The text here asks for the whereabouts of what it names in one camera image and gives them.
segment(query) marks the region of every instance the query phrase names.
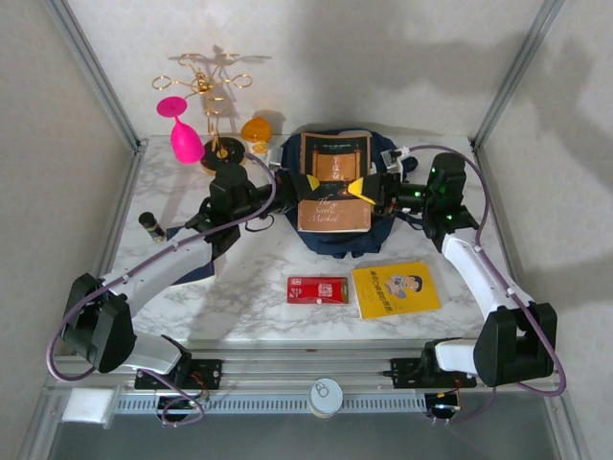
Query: black bracket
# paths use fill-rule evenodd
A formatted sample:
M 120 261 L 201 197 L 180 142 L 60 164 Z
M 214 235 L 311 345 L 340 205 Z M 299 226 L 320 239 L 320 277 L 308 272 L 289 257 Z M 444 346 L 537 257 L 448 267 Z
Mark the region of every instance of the black bracket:
M 204 383 L 208 390 L 218 390 L 221 381 L 223 361 L 221 359 L 192 359 L 186 377 L 178 385 L 182 390 L 201 390 L 202 386 L 193 377 L 193 373 L 199 374 L 199 379 Z M 137 373 L 134 380 L 136 390 L 164 390 L 167 389 L 164 383 L 153 378 L 146 373 Z
M 421 389 L 421 388 L 475 388 L 477 379 L 468 378 L 462 372 L 436 373 L 425 372 L 420 357 L 396 357 L 390 359 L 392 369 L 383 375 L 392 379 L 394 389 Z

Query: yellow book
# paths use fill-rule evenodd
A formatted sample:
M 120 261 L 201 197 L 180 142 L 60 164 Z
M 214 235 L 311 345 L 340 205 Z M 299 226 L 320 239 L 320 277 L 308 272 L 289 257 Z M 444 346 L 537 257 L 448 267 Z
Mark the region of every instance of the yellow book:
M 430 270 L 423 262 L 356 268 L 352 276 L 363 319 L 441 307 Z

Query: white marble table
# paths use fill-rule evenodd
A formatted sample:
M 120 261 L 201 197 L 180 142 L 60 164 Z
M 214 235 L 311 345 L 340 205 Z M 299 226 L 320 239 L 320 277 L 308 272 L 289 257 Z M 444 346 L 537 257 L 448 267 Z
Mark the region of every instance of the white marble table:
M 280 144 L 284 138 L 275 138 Z M 463 136 L 404 136 L 398 146 L 443 144 L 470 155 Z M 417 152 L 420 160 L 411 180 L 425 183 L 437 152 Z M 246 169 L 256 186 L 265 183 L 257 165 Z M 480 220 L 483 193 L 474 172 L 466 167 L 465 204 Z M 133 267 L 159 250 L 139 225 L 138 216 L 151 211 L 165 227 L 191 218 L 209 194 L 212 176 L 199 165 L 181 165 L 174 159 L 166 136 L 149 140 L 114 268 Z M 134 328 L 176 339 L 224 340 L 363 340 L 444 338 L 476 336 L 483 324 L 481 313 L 455 268 L 441 256 L 422 232 L 397 219 L 392 234 L 379 254 L 343 260 L 309 251 L 285 217 L 276 217 L 272 228 L 261 233 L 241 231 L 238 242 L 216 263 L 214 279 L 183 287 L 168 287 L 134 318 Z M 502 257 L 492 221 L 484 232 L 484 247 Z M 404 314 L 385 319 L 361 320 L 351 292 L 346 306 L 303 306 L 285 303 L 289 275 L 345 275 L 351 278 L 358 265 L 387 262 L 426 262 L 434 276 L 442 302 L 440 310 Z

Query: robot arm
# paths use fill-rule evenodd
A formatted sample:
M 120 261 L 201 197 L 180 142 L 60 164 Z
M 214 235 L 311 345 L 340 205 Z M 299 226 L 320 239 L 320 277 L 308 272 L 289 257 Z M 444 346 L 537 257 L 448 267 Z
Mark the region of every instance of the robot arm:
M 465 162 L 452 153 L 438 154 L 426 185 L 402 182 L 397 161 L 388 171 L 358 179 L 350 193 L 374 205 L 382 216 L 421 213 L 423 232 L 464 278 L 485 319 L 479 338 L 447 339 L 426 344 L 422 380 L 445 372 L 479 376 L 488 386 L 519 382 L 552 374 L 554 365 L 526 316 L 511 299 L 515 294 L 555 346 L 556 313 L 549 304 L 536 304 L 511 278 L 500 258 L 485 256 L 478 242 L 478 225 L 462 205 Z
M 159 292 L 227 251 L 240 236 L 238 225 L 233 222 L 282 212 L 295 206 L 318 185 L 313 177 L 289 174 L 286 170 L 277 171 L 274 179 L 276 193 L 271 197 L 272 185 L 256 188 L 243 167 L 228 164 L 221 168 L 198 213 L 155 256 L 131 270 L 118 269 L 100 279 L 84 274 L 75 281 L 66 314 L 93 292 L 104 287 L 107 290 L 70 318 L 61 338 L 101 373 L 128 366 L 169 376 L 180 385 L 189 369 L 189 351 L 169 337 L 136 334 L 131 318 Z M 155 241 L 164 240 L 166 232 L 151 213 L 144 213 L 139 221 Z M 162 256 L 164 263 L 156 263 Z M 138 275 L 130 276 L 135 271 Z
M 372 203 L 377 215 L 421 213 L 425 236 L 460 272 L 486 320 L 476 340 L 447 339 L 426 344 L 421 356 L 421 380 L 463 372 L 478 375 L 488 386 L 497 386 L 547 377 L 553 372 L 552 360 L 510 296 L 516 294 L 528 305 L 552 344 L 556 339 L 556 313 L 549 304 L 536 304 L 518 287 L 503 261 L 485 262 L 480 254 L 483 248 L 478 244 L 478 225 L 462 205 L 464 169 L 464 160 L 441 153 L 435 157 L 426 185 L 402 182 L 401 172 L 386 172 L 359 179 L 349 187 L 350 193 Z M 261 216 L 296 205 L 317 187 L 312 177 L 291 176 L 285 170 L 277 171 L 276 183 L 275 199 Z M 158 292 L 228 250 L 238 239 L 239 230 L 235 225 L 210 237 L 179 244 L 183 234 L 190 230 L 201 233 L 253 214 L 271 193 L 270 185 L 255 188 L 238 165 L 219 170 L 210 189 L 211 196 L 186 223 L 186 229 L 166 243 L 165 247 L 172 250 L 169 249 L 164 264 L 148 265 L 139 276 L 126 277 L 123 284 L 113 286 L 87 304 L 64 328 L 62 338 L 100 372 L 123 365 L 168 375 L 177 385 L 185 378 L 190 353 L 168 337 L 135 334 L 131 317 Z M 148 230 L 154 227 L 145 226 Z M 163 234 L 150 233 L 152 237 Z M 105 280 L 124 274 L 125 270 L 115 271 L 101 280 L 81 276 L 73 284 L 67 310 L 103 286 Z M 500 277 L 506 287 L 500 283 Z

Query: red package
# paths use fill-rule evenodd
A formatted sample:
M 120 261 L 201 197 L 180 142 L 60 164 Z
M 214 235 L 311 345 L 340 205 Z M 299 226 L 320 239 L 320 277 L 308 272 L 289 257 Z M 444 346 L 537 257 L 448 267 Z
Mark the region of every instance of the red package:
M 288 304 L 347 304 L 349 284 L 341 276 L 290 276 Z

